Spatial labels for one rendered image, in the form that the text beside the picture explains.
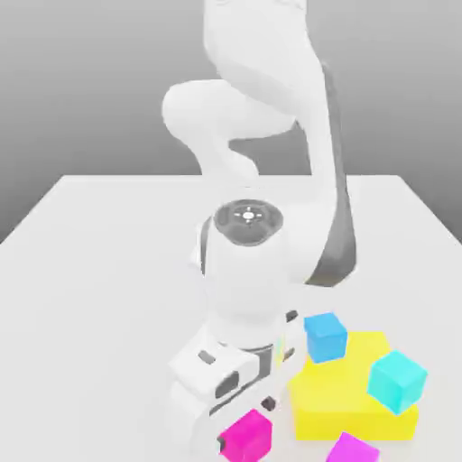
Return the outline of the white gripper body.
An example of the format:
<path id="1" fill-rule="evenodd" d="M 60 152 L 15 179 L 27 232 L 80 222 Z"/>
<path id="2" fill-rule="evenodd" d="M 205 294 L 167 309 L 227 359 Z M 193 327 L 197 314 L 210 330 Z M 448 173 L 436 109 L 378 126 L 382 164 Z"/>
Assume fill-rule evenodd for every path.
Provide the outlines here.
<path id="1" fill-rule="evenodd" d="M 202 397 L 176 380 L 169 394 L 172 437 L 195 462 L 215 462 L 218 457 L 223 457 L 218 454 L 217 437 L 250 410 L 256 409 L 273 423 L 285 385 L 284 381 L 268 376 L 237 387 L 216 399 L 212 396 Z M 277 401 L 272 412 L 261 406 L 261 401 L 268 395 Z"/>

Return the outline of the small magenta cube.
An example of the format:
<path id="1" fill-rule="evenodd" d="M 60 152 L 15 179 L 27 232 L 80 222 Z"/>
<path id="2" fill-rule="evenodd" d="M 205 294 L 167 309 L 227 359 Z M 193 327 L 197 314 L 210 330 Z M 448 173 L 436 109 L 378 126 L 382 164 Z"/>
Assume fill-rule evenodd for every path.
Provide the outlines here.
<path id="1" fill-rule="evenodd" d="M 259 462 L 272 448 L 273 424 L 256 409 L 224 430 L 229 462 Z"/>

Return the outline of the small blue cube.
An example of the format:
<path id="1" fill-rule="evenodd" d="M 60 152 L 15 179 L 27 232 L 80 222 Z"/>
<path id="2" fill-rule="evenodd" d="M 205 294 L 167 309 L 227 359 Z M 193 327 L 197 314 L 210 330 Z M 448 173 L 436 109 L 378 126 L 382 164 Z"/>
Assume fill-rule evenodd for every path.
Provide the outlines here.
<path id="1" fill-rule="evenodd" d="M 343 358 L 347 350 L 348 332 L 333 312 L 304 319 L 307 349 L 314 364 Z"/>

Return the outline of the small purple cube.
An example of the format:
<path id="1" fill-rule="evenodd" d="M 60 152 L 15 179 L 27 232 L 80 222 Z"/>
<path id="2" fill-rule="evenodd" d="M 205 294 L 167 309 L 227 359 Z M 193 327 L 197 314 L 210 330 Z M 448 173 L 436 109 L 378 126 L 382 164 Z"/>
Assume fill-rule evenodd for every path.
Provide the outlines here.
<path id="1" fill-rule="evenodd" d="M 329 451 L 326 462 L 378 462 L 379 458 L 378 448 L 349 433 L 342 432 Z"/>

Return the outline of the small cyan cube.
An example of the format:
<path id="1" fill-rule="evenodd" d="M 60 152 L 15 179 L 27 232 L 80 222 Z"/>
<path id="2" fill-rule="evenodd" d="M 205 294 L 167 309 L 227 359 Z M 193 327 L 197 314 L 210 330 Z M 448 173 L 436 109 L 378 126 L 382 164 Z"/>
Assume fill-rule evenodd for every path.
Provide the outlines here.
<path id="1" fill-rule="evenodd" d="M 375 361 L 367 393 L 395 415 L 401 415 L 422 396 L 428 371 L 398 350 Z"/>

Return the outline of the large yellow box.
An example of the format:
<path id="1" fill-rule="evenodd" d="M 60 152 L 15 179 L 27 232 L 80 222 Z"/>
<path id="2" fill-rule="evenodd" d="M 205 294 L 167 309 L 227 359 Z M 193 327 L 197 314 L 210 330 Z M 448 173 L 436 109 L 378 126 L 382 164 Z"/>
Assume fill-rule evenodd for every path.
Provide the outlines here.
<path id="1" fill-rule="evenodd" d="M 366 392 L 371 365 L 390 351 L 384 333 L 354 331 L 344 357 L 308 358 L 288 385 L 295 439 L 332 441 L 343 432 L 367 441 L 413 439 L 418 407 L 395 415 Z"/>

